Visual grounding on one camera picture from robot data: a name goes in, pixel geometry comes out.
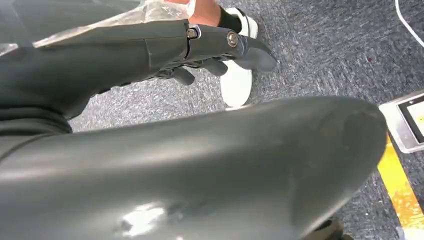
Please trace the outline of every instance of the floor marking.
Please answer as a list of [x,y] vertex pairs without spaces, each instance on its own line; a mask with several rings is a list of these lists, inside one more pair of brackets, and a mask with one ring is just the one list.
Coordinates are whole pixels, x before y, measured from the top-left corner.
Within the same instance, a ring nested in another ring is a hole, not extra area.
[[403,228],[400,235],[405,240],[423,240],[424,214],[389,137],[378,171]]

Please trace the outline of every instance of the plastic bag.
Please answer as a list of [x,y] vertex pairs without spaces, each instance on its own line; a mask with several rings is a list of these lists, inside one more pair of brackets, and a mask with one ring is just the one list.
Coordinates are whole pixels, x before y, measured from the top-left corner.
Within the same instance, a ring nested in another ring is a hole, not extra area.
[[[57,8],[58,3],[56,1],[51,1],[46,3],[46,1],[41,1],[40,4],[37,4],[36,6],[40,6],[42,4],[45,5],[45,7],[42,8],[43,11],[49,12],[54,11],[55,8]],[[176,21],[176,20],[183,20],[190,18],[195,10],[195,4],[196,0],[187,0],[187,1],[180,1],[180,2],[186,2],[184,3],[173,3],[166,0],[93,0],[95,3],[91,3],[89,6],[93,7],[94,9],[96,7],[96,4],[98,4],[98,8],[104,8],[107,6],[111,9],[121,8],[121,13],[110,16],[106,19],[102,19],[100,21],[96,21],[91,24],[77,26],[73,28],[69,28],[66,30],[62,30],[60,32],[56,32],[54,34],[51,34],[47,37],[43,37],[42,39],[38,39],[32,43],[32,45],[35,48],[44,47],[53,43],[57,43],[60,41],[63,41],[65,39],[69,39],[75,36],[78,36],[80,34],[86,33],[90,30],[96,29],[96,28],[104,28],[104,27],[112,27],[112,26],[120,26],[120,25],[133,25],[133,24],[143,24],[148,23],[152,21]],[[29,2],[23,2],[22,6],[24,4],[27,4],[28,6],[33,3]],[[88,6],[87,3],[73,3],[74,5],[78,5],[78,9],[85,9],[86,6]],[[128,6],[136,5],[137,7],[132,8],[130,10],[128,9]],[[90,12],[85,13],[84,11],[80,11],[77,13],[69,11],[71,14],[75,14],[76,16],[80,14],[90,14]],[[36,18],[43,18],[43,15],[35,16]],[[15,49],[18,48],[18,44],[13,42],[0,42],[0,57],[2,55],[5,55]]]

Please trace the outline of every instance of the white sneaker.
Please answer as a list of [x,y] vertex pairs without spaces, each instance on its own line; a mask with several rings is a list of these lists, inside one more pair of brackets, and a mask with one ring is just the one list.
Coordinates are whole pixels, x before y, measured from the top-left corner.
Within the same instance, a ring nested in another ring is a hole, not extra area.
[[[258,37],[258,24],[238,8],[228,8],[227,13],[237,16],[241,22],[240,35],[251,38]],[[246,70],[234,61],[224,61],[228,71],[221,78],[221,94],[224,102],[230,107],[240,107],[248,100],[252,90],[252,70]]]

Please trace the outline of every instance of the black prosthetic hand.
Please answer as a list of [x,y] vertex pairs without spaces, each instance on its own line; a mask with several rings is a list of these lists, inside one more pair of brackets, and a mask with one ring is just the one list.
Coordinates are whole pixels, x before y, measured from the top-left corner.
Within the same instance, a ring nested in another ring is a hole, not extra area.
[[225,28],[186,20],[99,27],[2,56],[0,110],[41,108],[69,119],[112,87],[154,77],[189,85],[194,77],[182,66],[222,75],[227,69],[220,61],[228,59],[260,71],[277,64],[264,44]]

